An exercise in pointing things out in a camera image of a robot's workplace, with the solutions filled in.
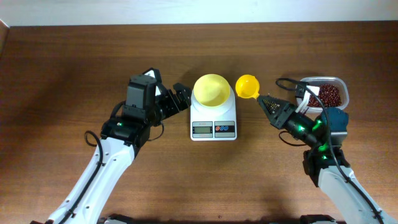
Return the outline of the yellow plastic measuring scoop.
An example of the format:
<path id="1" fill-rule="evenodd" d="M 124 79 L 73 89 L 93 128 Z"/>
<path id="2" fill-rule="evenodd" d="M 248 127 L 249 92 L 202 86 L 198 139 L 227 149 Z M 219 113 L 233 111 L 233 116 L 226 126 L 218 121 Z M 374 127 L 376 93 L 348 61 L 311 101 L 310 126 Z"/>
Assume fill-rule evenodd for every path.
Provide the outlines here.
<path id="1" fill-rule="evenodd" d="M 240 98 L 252 98 L 257 101 L 257 98 L 260 96 L 259 90 L 259 81 L 253 75 L 242 75 L 235 84 L 235 92 Z"/>

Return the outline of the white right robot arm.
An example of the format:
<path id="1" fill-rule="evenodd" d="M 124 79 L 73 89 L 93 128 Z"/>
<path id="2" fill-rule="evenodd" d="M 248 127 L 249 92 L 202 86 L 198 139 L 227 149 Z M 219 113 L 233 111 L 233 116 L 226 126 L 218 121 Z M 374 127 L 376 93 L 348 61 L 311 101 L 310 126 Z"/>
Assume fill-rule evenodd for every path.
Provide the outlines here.
<path id="1" fill-rule="evenodd" d="M 273 127 L 309 147 L 303 154 L 304 171 L 334 203 L 345 223 L 397 223 L 361 186 L 345 158 L 340 136 L 346 135 L 347 113 L 325 108 L 310 119 L 288 101 L 271 96 L 259 96 L 257 101 Z"/>

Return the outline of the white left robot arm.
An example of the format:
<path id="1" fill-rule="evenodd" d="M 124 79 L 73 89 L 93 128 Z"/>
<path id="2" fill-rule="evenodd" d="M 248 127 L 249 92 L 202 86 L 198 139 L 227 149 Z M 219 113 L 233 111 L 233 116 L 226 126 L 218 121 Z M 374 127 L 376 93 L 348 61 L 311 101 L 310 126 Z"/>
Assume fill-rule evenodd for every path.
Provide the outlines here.
<path id="1" fill-rule="evenodd" d="M 119 178 L 150 141 L 151 128 L 188 109 L 191 96 L 192 89 L 181 83 L 164 87 L 158 69 L 131 76 L 126 99 L 113 108 L 100 134 L 85 132 L 95 139 L 93 157 L 45 223 L 96 223 Z"/>

